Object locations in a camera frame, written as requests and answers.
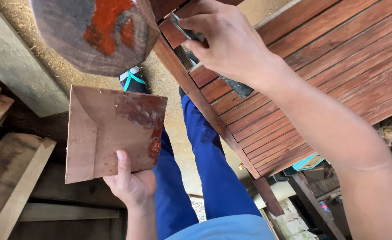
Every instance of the teal strap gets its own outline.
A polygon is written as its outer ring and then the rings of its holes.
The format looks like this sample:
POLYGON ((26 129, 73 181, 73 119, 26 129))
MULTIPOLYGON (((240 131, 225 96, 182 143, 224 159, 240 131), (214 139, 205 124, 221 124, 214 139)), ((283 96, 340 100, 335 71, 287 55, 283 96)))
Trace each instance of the teal strap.
POLYGON ((142 83, 142 84, 144 84, 144 85, 147 85, 147 84, 145 83, 145 81, 143 81, 142 79, 139 79, 139 78, 135 77, 135 75, 132 74, 131 71, 128 70, 128 78, 126 79, 125 85, 124 85, 124 87, 123 87, 123 89, 124 89, 125 91, 128 90, 129 83, 131 82, 131 79, 135 79, 135 81, 137 81, 137 82, 139 82, 139 83, 142 83))

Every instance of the workshop floor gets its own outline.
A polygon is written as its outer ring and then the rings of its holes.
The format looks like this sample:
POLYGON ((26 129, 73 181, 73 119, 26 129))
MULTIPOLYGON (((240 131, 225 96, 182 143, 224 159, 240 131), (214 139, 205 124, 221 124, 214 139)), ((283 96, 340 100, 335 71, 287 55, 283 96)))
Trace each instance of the workshop floor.
MULTIPOLYGON (((248 16, 252 25, 256 25, 289 1, 245 0, 238 5, 238 8, 248 16)), ((70 93, 72 84, 121 89, 116 78, 81 73, 48 47, 37 34, 28 0, 0 0, 0 11, 67 95, 70 93)), ((152 93, 168 97, 165 127, 172 142, 175 159, 182 172, 184 187, 188 194, 201 196, 201 182, 191 145, 187 139, 178 95, 178 84, 153 53, 141 64, 141 67, 143 77, 148 82, 152 93)), ((59 129, 58 132, 66 133, 66 129, 59 129)), ((246 180, 245 184, 251 184, 252 182, 248 181, 248 172, 239 170, 241 161, 224 142, 223 147, 227 161, 239 179, 246 180)))

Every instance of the light blue shirt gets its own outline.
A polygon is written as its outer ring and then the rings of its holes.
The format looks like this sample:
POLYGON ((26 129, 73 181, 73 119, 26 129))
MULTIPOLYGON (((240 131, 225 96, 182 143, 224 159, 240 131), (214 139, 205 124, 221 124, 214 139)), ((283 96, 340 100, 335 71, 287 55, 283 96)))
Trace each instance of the light blue shirt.
POLYGON ((167 240, 245 239, 275 240, 267 221, 256 215, 224 216, 185 228, 167 240))

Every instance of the left hand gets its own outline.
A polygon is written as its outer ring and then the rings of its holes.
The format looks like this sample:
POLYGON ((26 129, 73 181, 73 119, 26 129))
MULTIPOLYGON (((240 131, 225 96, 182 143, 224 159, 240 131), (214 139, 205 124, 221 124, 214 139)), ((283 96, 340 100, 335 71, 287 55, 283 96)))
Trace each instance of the left hand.
POLYGON ((154 199, 156 177, 153 170, 131 173, 131 159, 124 150, 118 150, 117 175, 103 177, 111 192, 130 208, 144 208, 154 199))

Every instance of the blue pants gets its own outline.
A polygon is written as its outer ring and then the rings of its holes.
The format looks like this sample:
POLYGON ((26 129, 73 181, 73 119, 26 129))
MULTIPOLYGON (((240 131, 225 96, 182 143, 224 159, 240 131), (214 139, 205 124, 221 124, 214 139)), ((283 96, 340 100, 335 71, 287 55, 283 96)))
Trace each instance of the blue pants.
MULTIPOLYGON (((181 106, 202 182, 206 218, 240 214, 261 216, 245 187, 225 161, 218 133, 187 95, 182 98, 181 106)), ((175 162, 165 129, 161 144, 157 166, 153 169, 157 182, 155 201, 159 240, 199 222, 184 190, 180 168, 175 162)))

